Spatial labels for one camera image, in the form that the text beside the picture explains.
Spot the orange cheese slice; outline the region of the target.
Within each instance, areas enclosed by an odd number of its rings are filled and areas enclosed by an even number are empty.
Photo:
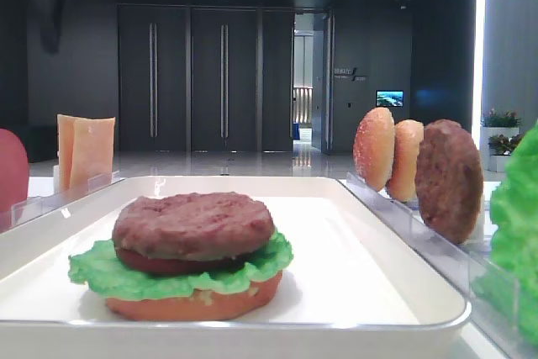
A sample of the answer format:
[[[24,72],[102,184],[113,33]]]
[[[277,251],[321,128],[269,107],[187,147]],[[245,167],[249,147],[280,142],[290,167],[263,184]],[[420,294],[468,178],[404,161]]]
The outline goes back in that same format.
[[[76,118],[70,186],[87,184],[93,177],[111,174],[113,169],[115,118]]]
[[[78,186],[84,178],[82,145],[78,135],[82,134],[82,117],[57,115],[58,158],[60,191]]]

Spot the red tomato slice on rack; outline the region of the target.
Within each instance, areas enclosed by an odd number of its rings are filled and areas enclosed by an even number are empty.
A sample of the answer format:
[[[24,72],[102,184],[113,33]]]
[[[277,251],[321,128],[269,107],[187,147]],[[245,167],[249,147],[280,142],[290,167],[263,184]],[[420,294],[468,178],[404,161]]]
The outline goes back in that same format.
[[[28,197],[29,160],[16,134],[1,129],[1,212]]]

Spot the brown meat patty on burger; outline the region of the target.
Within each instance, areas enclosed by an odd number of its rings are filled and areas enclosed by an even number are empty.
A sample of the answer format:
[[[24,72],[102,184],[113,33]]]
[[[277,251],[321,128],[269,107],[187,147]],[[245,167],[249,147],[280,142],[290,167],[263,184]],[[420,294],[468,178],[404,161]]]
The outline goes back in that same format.
[[[250,253],[276,232],[266,205],[245,194],[139,197],[124,207],[113,244],[148,258],[214,261]]]

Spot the green lettuce leaf on burger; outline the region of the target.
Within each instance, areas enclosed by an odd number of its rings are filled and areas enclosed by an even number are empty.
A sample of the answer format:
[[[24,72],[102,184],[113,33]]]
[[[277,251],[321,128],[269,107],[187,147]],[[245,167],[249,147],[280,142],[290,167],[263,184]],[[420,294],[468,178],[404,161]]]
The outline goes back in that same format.
[[[111,240],[97,240],[90,250],[69,257],[71,282],[87,284],[105,298],[128,301],[183,298],[196,291],[242,293],[256,282],[265,282],[288,267],[293,248],[284,234],[276,232],[246,262],[230,269],[172,277],[151,276],[124,266]]]

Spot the tomato slice in burger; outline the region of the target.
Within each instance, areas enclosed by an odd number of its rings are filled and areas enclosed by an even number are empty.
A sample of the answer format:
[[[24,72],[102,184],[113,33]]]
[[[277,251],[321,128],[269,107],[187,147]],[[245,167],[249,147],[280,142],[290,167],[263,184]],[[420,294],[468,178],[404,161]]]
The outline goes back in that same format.
[[[217,270],[237,269],[252,258],[243,254],[213,261],[185,261],[179,259],[149,258],[126,249],[115,248],[116,257],[127,267],[155,276],[188,275]]]

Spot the brown meat patty on rack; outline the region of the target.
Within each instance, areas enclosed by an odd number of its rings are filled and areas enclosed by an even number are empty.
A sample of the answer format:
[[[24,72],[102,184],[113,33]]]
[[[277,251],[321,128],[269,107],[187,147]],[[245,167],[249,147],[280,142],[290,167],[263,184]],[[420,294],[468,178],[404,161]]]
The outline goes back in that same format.
[[[449,119],[427,124],[414,182],[424,223],[453,244],[465,242],[483,195],[483,169],[471,134]]]

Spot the green lettuce on right rack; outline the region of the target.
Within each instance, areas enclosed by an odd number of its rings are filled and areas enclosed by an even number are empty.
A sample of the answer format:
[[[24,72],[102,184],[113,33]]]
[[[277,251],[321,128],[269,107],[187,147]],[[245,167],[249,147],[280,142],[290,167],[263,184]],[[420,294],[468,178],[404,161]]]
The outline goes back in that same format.
[[[472,291],[537,346],[537,128],[525,133],[491,194],[490,264]]]

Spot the black double door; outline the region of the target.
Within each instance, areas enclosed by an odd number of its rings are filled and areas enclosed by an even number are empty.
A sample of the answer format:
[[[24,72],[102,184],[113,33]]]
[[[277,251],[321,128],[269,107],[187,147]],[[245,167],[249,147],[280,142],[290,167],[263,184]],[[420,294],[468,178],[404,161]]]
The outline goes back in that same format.
[[[289,151],[289,10],[121,6],[124,151]]]

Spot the bottom bun in tray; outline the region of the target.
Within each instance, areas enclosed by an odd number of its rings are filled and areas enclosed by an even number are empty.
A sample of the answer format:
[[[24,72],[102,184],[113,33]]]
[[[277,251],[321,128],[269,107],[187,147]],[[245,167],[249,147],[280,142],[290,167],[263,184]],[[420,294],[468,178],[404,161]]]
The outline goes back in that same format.
[[[189,297],[128,301],[107,298],[108,308],[126,319],[138,321],[228,320],[267,305],[275,296],[282,272],[264,282],[252,282],[241,293],[220,294],[195,290]]]

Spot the sesame bun top on rack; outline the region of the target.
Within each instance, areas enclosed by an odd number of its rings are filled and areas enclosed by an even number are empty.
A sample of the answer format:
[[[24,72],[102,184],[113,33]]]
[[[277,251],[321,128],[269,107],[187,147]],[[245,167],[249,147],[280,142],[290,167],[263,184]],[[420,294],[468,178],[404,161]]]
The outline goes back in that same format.
[[[395,124],[385,107],[370,110],[358,124],[353,145],[357,174],[368,186],[382,190],[391,177],[395,145]]]

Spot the white rectangular tray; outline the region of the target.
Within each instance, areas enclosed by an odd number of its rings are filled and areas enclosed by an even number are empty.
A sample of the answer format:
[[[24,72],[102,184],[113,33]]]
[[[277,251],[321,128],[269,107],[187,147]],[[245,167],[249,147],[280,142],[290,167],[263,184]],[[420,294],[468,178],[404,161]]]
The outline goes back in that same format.
[[[67,276],[139,196],[235,191],[293,246],[276,297],[235,322],[112,315]],[[133,177],[1,237],[4,358],[445,358],[472,306],[359,198],[322,177]]]

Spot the flower planter box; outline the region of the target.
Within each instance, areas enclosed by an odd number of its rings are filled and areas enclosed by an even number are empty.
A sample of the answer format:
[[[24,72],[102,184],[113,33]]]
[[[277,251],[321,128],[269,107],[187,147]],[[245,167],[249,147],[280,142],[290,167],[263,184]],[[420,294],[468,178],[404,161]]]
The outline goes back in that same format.
[[[504,172],[506,162],[520,142],[521,119],[514,111],[484,113],[481,120],[480,152],[485,168]]]

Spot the clear acrylic right rack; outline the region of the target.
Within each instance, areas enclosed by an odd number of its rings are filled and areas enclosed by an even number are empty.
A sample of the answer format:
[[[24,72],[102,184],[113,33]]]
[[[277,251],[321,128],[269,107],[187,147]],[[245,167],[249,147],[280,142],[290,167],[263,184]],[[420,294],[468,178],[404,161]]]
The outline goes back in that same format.
[[[492,262],[490,237],[453,245],[428,228],[418,201],[400,203],[349,172],[344,185],[472,303],[472,323],[510,358],[537,357],[537,299]]]

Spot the clear acrylic left rack rail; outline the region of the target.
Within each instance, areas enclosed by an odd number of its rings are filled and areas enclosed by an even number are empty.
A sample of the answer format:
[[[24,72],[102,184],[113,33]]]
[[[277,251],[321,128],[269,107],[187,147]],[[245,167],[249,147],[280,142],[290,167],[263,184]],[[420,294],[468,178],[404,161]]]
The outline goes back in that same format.
[[[21,224],[36,219],[56,209],[63,209],[67,204],[84,198],[91,193],[101,190],[109,185],[119,182],[119,172],[103,174],[90,178],[86,185],[71,188],[62,193],[46,197],[32,197],[26,201],[16,203],[7,212],[1,213],[1,233],[13,229]]]

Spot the small wall screen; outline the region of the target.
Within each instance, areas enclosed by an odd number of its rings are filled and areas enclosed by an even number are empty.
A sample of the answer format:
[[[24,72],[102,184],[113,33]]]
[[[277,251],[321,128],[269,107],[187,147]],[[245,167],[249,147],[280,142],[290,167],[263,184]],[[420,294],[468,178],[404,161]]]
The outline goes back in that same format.
[[[404,92],[401,90],[377,90],[376,106],[377,107],[395,107],[401,108],[404,105]]]

